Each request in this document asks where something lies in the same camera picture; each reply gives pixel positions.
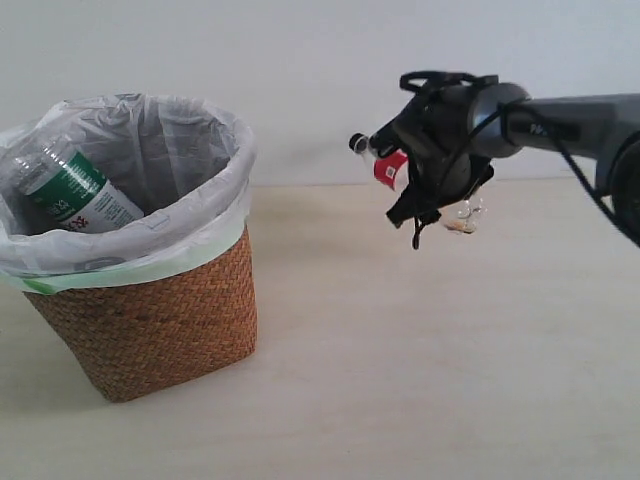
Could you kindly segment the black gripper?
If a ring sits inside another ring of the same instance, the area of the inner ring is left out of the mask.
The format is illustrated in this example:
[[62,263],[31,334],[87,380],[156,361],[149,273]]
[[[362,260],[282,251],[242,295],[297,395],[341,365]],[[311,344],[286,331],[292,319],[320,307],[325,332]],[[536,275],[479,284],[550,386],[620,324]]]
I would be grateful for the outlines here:
[[372,136],[373,151],[386,158],[398,150],[409,157],[411,184],[386,212],[395,228],[406,221],[437,223],[436,205],[469,199],[493,177],[491,157],[472,145],[474,113],[489,86],[482,82],[405,85],[414,96]]

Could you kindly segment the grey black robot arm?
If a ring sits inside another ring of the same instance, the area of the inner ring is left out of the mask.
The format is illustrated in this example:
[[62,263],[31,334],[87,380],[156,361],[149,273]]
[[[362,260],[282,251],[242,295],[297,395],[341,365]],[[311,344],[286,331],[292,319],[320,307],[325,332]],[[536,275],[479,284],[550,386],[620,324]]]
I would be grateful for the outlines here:
[[369,144],[382,158],[408,156],[408,184],[386,216],[416,234],[441,210],[470,199],[494,175],[495,159],[524,148],[559,153],[606,218],[639,241],[639,97],[534,99],[495,77],[403,82],[406,106]]

